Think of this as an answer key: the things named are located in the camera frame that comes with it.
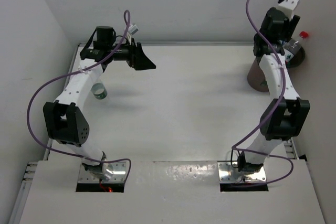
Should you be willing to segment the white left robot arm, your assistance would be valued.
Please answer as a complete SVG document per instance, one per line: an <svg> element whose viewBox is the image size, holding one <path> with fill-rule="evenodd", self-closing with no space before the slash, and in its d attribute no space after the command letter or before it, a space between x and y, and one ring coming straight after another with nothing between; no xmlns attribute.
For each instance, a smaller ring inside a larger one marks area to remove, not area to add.
<svg viewBox="0 0 336 224"><path fill-rule="evenodd" d="M102 89L100 76L112 61L125 61L136 71L156 68L141 43L130 39L117 46L116 38L113 27L98 26L80 52L79 73L69 79L54 102L46 102L43 107L48 136L80 155L84 169L100 180L112 177L112 166L105 163L105 153L89 140L90 127L83 105L94 85Z"/></svg>

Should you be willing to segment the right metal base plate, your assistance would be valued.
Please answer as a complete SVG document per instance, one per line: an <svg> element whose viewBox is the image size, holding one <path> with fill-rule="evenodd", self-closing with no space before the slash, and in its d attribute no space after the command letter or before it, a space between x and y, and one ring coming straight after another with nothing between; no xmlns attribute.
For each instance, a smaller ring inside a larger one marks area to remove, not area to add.
<svg viewBox="0 0 336 224"><path fill-rule="evenodd" d="M236 183L264 183L267 181L265 169L262 167L260 171L254 173L239 172L234 166L237 162L230 161L217 162L218 176L221 184L236 184Z"/></svg>

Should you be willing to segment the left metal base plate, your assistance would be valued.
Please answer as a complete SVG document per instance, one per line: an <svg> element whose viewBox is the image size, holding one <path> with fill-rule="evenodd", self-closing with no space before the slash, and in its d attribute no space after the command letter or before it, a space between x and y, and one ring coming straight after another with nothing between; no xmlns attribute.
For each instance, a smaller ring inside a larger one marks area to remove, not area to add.
<svg viewBox="0 0 336 224"><path fill-rule="evenodd" d="M82 164L79 170L79 184L124 184L127 174L126 162L115 162L99 166Z"/></svg>

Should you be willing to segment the blue label clear bottle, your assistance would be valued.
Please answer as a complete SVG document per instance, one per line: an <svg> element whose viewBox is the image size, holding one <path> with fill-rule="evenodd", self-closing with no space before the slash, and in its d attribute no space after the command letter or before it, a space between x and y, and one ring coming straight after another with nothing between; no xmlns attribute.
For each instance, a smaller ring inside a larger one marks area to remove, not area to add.
<svg viewBox="0 0 336 224"><path fill-rule="evenodd" d="M287 49L288 48L288 42L287 41L280 40L279 42L282 45L283 49Z"/></svg>

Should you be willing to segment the green label clear bottle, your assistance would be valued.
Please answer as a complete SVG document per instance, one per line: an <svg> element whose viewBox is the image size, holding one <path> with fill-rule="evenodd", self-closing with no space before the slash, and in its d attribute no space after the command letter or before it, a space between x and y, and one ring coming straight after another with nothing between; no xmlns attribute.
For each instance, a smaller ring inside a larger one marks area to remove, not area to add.
<svg viewBox="0 0 336 224"><path fill-rule="evenodd" d="M92 85L90 91L97 100L103 100L108 96L108 92L100 78Z"/></svg>

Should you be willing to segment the red cap labelled bottle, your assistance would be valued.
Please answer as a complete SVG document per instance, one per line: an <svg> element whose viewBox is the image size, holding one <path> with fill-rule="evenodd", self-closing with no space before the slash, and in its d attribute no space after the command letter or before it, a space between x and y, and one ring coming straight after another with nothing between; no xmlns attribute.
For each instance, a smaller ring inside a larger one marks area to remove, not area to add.
<svg viewBox="0 0 336 224"><path fill-rule="evenodd" d="M290 65L294 57L302 49L304 41L309 37L306 31L300 32L295 38L291 38L287 43L283 45L285 50L285 62L286 65Z"/></svg>

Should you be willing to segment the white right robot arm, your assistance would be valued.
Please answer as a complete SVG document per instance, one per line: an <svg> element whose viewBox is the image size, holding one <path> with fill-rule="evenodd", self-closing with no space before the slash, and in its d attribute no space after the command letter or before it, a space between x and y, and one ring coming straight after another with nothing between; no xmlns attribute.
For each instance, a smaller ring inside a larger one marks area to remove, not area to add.
<svg viewBox="0 0 336 224"><path fill-rule="evenodd" d="M247 149L240 151L237 159L240 173L260 171L266 157L282 142L297 136L307 118L310 103L301 99L294 89L286 68L285 50L280 43L288 38L298 21L298 16L291 19L272 7L254 36L254 55L265 76L271 102L260 118L257 137Z"/></svg>

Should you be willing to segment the brown bin black rim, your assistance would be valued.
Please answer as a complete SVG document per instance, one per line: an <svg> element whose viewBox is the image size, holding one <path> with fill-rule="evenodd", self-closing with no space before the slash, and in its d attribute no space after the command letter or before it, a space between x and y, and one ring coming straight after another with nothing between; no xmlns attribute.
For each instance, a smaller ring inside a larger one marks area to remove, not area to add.
<svg viewBox="0 0 336 224"><path fill-rule="evenodd" d="M308 39L306 39L302 45L302 49L299 51L299 53L294 57L290 65L286 65L288 72L291 72L291 68L296 68L300 66L303 61L305 60L305 51L304 51L304 44L306 43ZM267 81L265 78L265 75L263 71L261 70L258 62L255 60L249 70L249 73L247 75L247 81L249 85L260 92L268 92L268 86L267 86Z"/></svg>

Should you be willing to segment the metal base plate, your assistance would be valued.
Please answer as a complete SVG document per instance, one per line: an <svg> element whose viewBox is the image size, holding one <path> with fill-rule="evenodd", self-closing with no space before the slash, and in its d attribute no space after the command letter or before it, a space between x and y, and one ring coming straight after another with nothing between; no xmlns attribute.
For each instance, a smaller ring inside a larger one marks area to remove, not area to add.
<svg viewBox="0 0 336 224"><path fill-rule="evenodd" d="M79 170L79 184L124 184L127 174L126 162L115 162L99 166L82 164Z"/></svg>
<svg viewBox="0 0 336 224"><path fill-rule="evenodd" d="M236 184L236 183L264 183L267 181L265 169L262 167L260 171L254 173L239 172L234 166L237 162L230 161L217 162L218 176L221 184Z"/></svg>

